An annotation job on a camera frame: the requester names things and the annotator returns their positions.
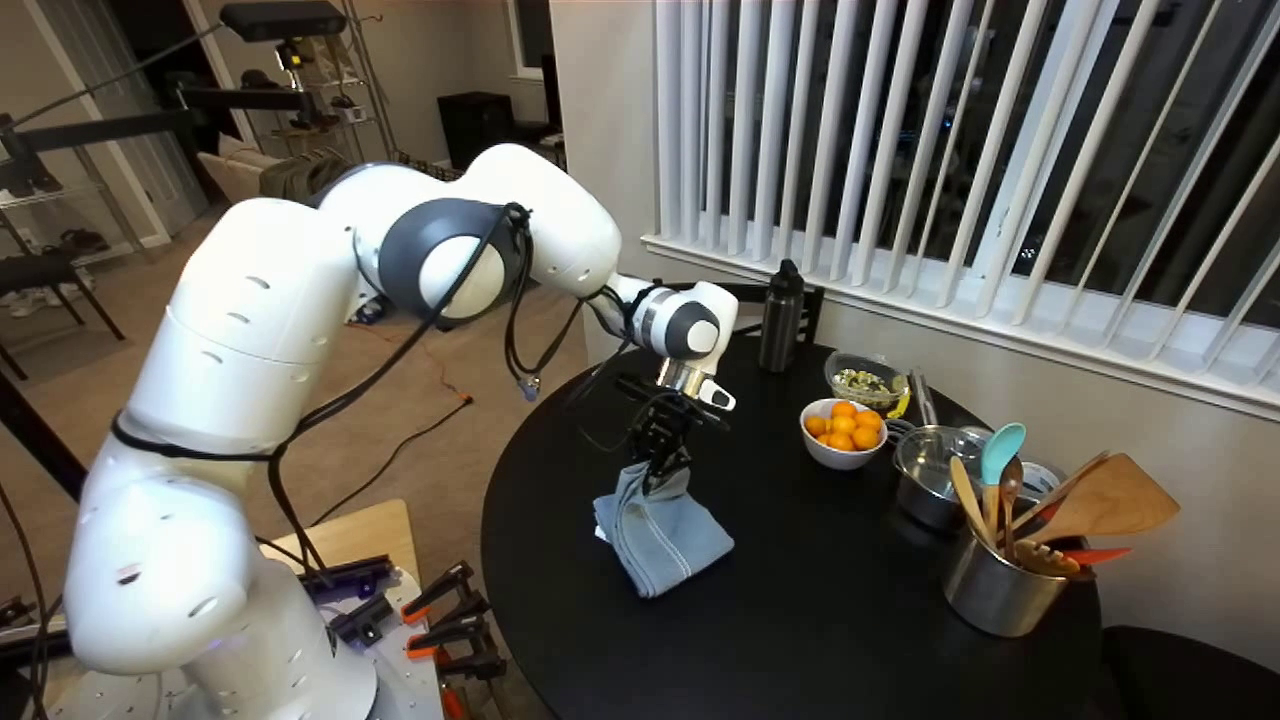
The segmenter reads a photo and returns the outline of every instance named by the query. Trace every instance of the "black table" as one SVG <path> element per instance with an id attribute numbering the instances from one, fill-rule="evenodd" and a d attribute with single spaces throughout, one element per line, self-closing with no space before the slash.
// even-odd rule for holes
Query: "black table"
<path id="1" fill-rule="evenodd" d="M 592 497 L 621 468 L 605 449 L 636 410 L 608 371 L 511 436 L 486 499 L 486 584 L 557 714 L 1082 714 L 1102 666 L 1096 587 L 1073 584 L 1025 640 L 969 627 L 941 591 L 961 540 L 896 513 L 891 449 L 854 476 L 806 455 L 798 410 L 825 397 L 821 358 L 814 349 L 764 375 L 753 341 L 733 343 L 719 381 L 742 406 L 729 440 L 697 449 L 694 493 L 735 553 L 659 599 L 641 599 L 592 535 Z"/>

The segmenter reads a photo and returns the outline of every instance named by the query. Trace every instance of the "black cable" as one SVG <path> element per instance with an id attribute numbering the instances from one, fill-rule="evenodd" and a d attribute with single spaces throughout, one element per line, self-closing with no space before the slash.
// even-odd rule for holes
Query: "black cable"
<path id="1" fill-rule="evenodd" d="M 158 453 L 158 455 L 189 455 L 189 459 L 223 459 L 223 463 L 263 463 L 273 459 L 273 453 L 204 453 L 204 449 L 189 449 L 189 442 L 158 442 L 145 436 L 131 436 L 122 416 L 112 418 L 112 436 L 137 453 Z"/>
<path id="2" fill-rule="evenodd" d="M 0 484 L 0 505 L 3 505 L 3 514 L 8 514 L 13 531 L 15 531 L 15 543 L 23 553 L 23 563 L 27 563 L 27 577 L 32 577 L 32 591 L 36 591 L 32 720 L 47 720 L 47 709 L 44 709 L 44 683 L 47 683 L 47 605 L 44 605 L 44 584 L 39 584 L 39 568 L 36 568 L 36 553 L 32 553 L 27 527 L 21 525 L 3 484 Z"/>
<path id="3" fill-rule="evenodd" d="M 301 553 L 294 553 L 294 549 L 283 549 L 283 543 L 276 543 L 267 535 L 257 535 L 257 543 L 267 543 L 273 553 L 289 554 L 296 568 L 310 568 L 310 559 Z"/>
<path id="4" fill-rule="evenodd" d="M 402 453 L 424 436 L 433 436 L 438 427 L 444 427 L 454 416 L 460 416 L 470 404 L 475 404 L 471 397 L 466 397 L 454 410 L 444 410 L 438 422 L 407 431 L 390 459 L 365 481 L 358 484 L 347 497 L 341 497 L 336 505 L 327 505 L 312 525 L 326 525 L 327 514 L 336 514 L 345 505 L 352 505 L 360 493 L 368 493 L 377 481 L 386 481 L 386 473 L 402 459 Z"/>
<path id="5" fill-rule="evenodd" d="M 518 221 L 511 212 L 523 216 L 523 207 L 511 205 L 498 223 L 511 223 L 511 221 Z M 347 390 L 332 397 L 327 404 L 312 406 L 310 416 L 301 416 L 301 422 L 294 427 L 294 436 L 289 436 L 289 440 L 273 453 L 273 459 L 267 459 L 273 499 L 276 499 L 276 508 L 283 513 L 283 520 L 289 520 L 289 527 L 294 527 L 294 535 L 296 535 L 296 549 L 301 549 L 301 554 L 303 554 L 303 568 L 317 571 L 322 580 L 327 577 L 327 571 L 326 571 L 326 554 L 322 554 L 322 549 L 312 543 L 310 527 L 301 525 L 296 508 L 294 508 L 294 497 L 289 497 L 289 486 L 283 486 L 281 463 L 283 463 L 294 440 L 301 440 L 303 431 L 312 431 L 312 427 L 327 422 L 332 416 L 341 416 L 345 406 L 352 406 L 374 384 L 379 384 L 379 381 L 416 349 L 416 341 L 421 341 L 429 329 L 441 322 L 441 315 L 444 315 L 444 306 L 454 302 L 454 296 L 457 296 L 457 293 L 466 287 L 466 278 L 475 272 L 486 249 L 487 249 L 487 245 L 475 245 L 475 252 L 471 252 L 470 264 L 460 269 L 457 283 L 441 296 L 438 306 L 429 306 L 429 315 L 421 320 L 421 329 L 416 329 L 374 375 L 365 375 L 358 387 L 347 387 Z"/>
<path id="6" fill-rule="evenodd" d="M 127 74 L 137 74 L 137 73 L 145 73 L 145 69 L 161 63 L 163 54 L 173 54 L 173 50 L 180 50 L 180 48 L 189 48 L 189 45 L 202 45 L 204 35 L 213 35 L 213 32 L 221 32 L 221 27 L 223 27 L 223 23 L 213 23 L 213 27 L 195 32 L 195 35 L 183 35 L 183 39 L 176 39 L 176 45 L 168 45 L 168 48 L 161 48 L 161 50 L 145 54 L 142 63 L 131 63 L 131 69 L 115 73 L 115 74 L 103 74 L 103 81 L 83 85 L 83 86 L 75 86 L 75 91 L 67 91 L 67 94 L 58 94 L 58 100 L 47 100 L 47 105 L 39 105 L 39 107 L 23 111 L 21 120 L 13 120 L 13 127 L 23 127 L 23 122 L 32 122 L 32 120 L 36 120 L 36 115 L 44 115 L 44 111 L 58 111 L 58 107 L 64 107 L 64 105 L 74 105 L 74 100 L 82 100 L 82 94 L 91 94 L 91 91 L 102 91 L 102 86 L 108 86 L 108 85 L 122 85 L 122 81 L 127 81 Z"/>
<path id="7" fill-rule="evenodd" d="M 532 362 L 523 362 L 521 341 L 518 341 L 518 322 L 521 322 L 521 302 L 523 302 L 527 287 L 532 283 L 518 287 L 511 310 L 507 310 L 507 329 L 504 329 L 504 362 L 521 381 L 521 387 L 532 387 L 532 381 L 552 362 L 552 354 L 559 353 L 566 334 L 572 330 L 572 320 L 587 302 L 587 298 L 576 298 L 572 310 L 566 315 L 559 330 L 550 341 L 550 349 Z"/>

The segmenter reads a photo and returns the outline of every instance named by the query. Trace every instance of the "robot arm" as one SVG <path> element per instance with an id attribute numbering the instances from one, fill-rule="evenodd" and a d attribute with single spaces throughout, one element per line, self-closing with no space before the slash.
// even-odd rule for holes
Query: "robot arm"
<path id="1" fill-rule="evenodd" d="M 466 322 L 527 272 L 668 354 L 657 384 L 733 406 L 712 375 L 735 298 L 715 283 L 653 287 L 618 275 L 618 259 L 614 216 L 523 149 L 486 153 L 457 183 L 379 165 L 345 177 L 322 207 L 223 212 L 88 468 L 64 584 L 75 655 L 122 675 L 183 666 L 241 714 L 360 714 L 374 670 L 332 648 L 245 520 L 358 296 Z"/>
<path id="2" fill-rule="evenodd" d="M 735 404 L 715 384 L 735 296 L 719 283 L 659 287 L 621 275 L 614 216 L 527 149 L 498 143 L 457 183 L 396 165 L 360 167 L 326 194 L 322 212 L 341 216 L 358 235 L 365 293 L 386 293 L 396 306 L 457 322 L 527 275 L 592 298 L 605 330 L 664 354 L 659 387 L 715 410 Z"/>

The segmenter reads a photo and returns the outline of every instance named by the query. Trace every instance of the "bowl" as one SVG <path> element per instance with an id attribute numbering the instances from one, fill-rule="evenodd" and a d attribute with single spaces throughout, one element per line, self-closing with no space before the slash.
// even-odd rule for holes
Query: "bowl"
<path id="1" fill-rule="evenodd" d="M 896 371 L 890 358 L 831 353 L 825 358 L 825 381 L 831 397 L 868 404 L 878 410 L 896 406 L 896 399 L 910 390 L 906 371 Z"/>
<path id="2" fill-rule="evenodd" d="M 868 404 L 856 404 L 856 399 L 846 399 L 846 397 L 821 397 L 821 399 L 806 404 L 806 410 L 802 410 L 806 453 L 815 463 L 831 468 L 831 473 L 856 473 L 884 449 L 890 422 L 884 418 L 878 422 L 878 442 L 873 449 L 828 449 L 809 431 L 809 416 L 831 416 L 838 404 L 854 404 L 856 410 L 873 410 Z"/>
<path id="3" fill-rule="evenodd" d="M 902 476 L 896 505 L 906 514 L 931 531 L 961 527 L 961 499 L 953 486 L 953 455 L 965 459 L 969 476 L 979 476 L 983 427 L 916 427 L 896 440 L 891 468 Z"/>

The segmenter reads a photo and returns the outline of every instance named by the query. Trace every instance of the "orange food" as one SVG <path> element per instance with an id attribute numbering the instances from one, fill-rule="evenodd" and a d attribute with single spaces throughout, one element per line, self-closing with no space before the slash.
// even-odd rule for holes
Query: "orange food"
<path id="1" fill-rule="evenodd" d="M 854 427 L 854 449 L 868 453 L 878 442 L 882 442 L 882 427 L 873 422 Z"/>
<path id="2" fill-rule="evenodd" d="M 828 418 L 825 416 L 806 416 L 809 436 L 825 436 Z"/>
<path id="3" fill-rule="evenodd" d="M 806 431 L 838 453 L 868 453 L 882 442 L 884 418 L 873 406 L 838 399 L 828 416 L 806 416 Z"/>

